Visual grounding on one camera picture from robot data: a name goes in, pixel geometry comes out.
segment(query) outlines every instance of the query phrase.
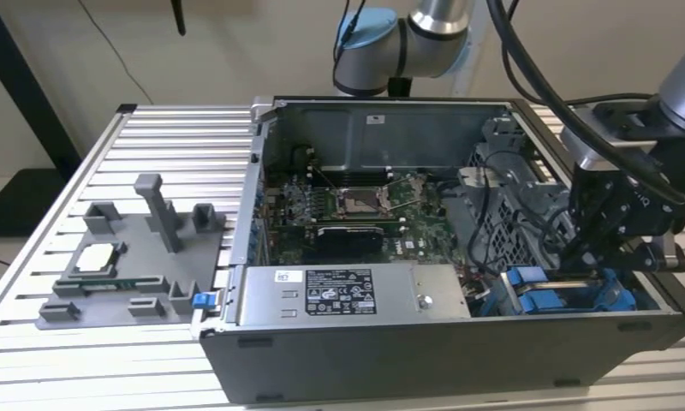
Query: sticker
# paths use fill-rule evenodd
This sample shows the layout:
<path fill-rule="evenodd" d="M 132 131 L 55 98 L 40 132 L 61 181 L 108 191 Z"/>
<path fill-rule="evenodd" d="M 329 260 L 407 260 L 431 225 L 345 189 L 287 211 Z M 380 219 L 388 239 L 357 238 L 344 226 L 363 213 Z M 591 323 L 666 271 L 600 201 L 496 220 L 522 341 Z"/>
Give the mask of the sticker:
<path fill-rule="evenodd" d="M 277 270 L 275 274 L 276 283 L 301 283 L 303 270 Z"/>
<path fill-rule="evenodd" d="M 365 117 L 365 124 L 385 124 L 387 123 L 387 117 L 377 114 Z"/>
<path fill-rule="evenodd" d="M 305 296 L 309 315 L 376 313 L 371 270 L 308 270 Z"/>

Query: white label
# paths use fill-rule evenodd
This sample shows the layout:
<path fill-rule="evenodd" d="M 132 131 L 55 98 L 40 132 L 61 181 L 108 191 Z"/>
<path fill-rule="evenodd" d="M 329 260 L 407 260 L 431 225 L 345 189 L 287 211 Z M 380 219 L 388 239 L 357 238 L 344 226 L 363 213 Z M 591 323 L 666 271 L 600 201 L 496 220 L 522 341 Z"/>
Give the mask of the white label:
<path fill-rule="evenodd" d="M 275 282 L 277 283 L 301 283 L 303 270 L 277 270 Z"/>
<path fill-rule="evenodd" d="M 381 115 L 373 115 L 365 117 L 365 123 L 367 124 L 385 124 L 387 123 L 387 117 Z"/>

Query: open computer chassis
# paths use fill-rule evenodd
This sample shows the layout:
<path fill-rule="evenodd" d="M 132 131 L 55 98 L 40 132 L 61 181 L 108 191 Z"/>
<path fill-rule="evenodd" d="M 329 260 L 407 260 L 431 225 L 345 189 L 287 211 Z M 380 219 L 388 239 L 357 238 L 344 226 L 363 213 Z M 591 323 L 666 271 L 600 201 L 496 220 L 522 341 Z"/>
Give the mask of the open computer chassis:
<path fill-rule="evenodd" d="M 523 101 L 253 111 L 233 268 L 195 316 L 233 402 L 588 386 L 685 336 L 675 275 L 559 273 L 574 162 Z"/>

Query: beige wall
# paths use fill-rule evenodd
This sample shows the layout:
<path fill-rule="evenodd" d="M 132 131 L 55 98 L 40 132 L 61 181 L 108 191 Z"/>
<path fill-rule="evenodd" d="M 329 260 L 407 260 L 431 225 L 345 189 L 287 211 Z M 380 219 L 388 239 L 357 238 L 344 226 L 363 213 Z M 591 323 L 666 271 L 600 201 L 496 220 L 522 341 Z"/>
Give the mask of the beige wall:
<path fill-rule="evenodd" d="M 249 104 L 256 95 L 331 94 L 341 0 L 84 0 L 157 104 Z M 417 0 L 375 0 L 401 14 Z M 0 0 L 0 13 L 85 150 L 120 103 L 145 103 L 76 0 Z M 452 78 L 413 92 L 443 96 Z"/>
<path fill-rule="evenodd" d="M 403 15 L 417 0 L 371 0 Z M 328 94 L 343 0 L 185 0 L 187 37 L 169 0 L 85 0 L 135 77 L 159 104 L 248 104 L 260 94 Z M 12 30 L 83 152 L 120 103 L 145 98 L 76 0 L 0 0 Z M 652 92 L 685 50 L 685 0 L 523 0 L 515 21 L 548 79 L 567 97 Z M 415 81 L 447 96 L 452 78 Z M 489 30 L 468 95 L 508 97 Z M 48 164 L 0 89 L 0 175 Z"/>
<path fill-rule="evenodd" d="M 522 0 L 514 23 L 566 98 L 655 92 L 685 51 L 685 0 Z M 468 95 L 516 96 L 492 28 Z"/>

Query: barcode sticker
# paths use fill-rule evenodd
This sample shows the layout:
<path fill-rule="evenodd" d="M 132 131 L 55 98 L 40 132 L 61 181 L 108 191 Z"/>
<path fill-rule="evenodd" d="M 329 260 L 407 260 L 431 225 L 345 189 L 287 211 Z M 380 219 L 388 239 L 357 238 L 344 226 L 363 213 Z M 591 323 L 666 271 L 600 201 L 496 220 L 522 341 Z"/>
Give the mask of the barcode sticker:
<path fill-rule="evenodd" d="M 385 124 L 387 123 L 387 117 L 381 115 L 373 115 L 365 117 L 365 124 Z"/>

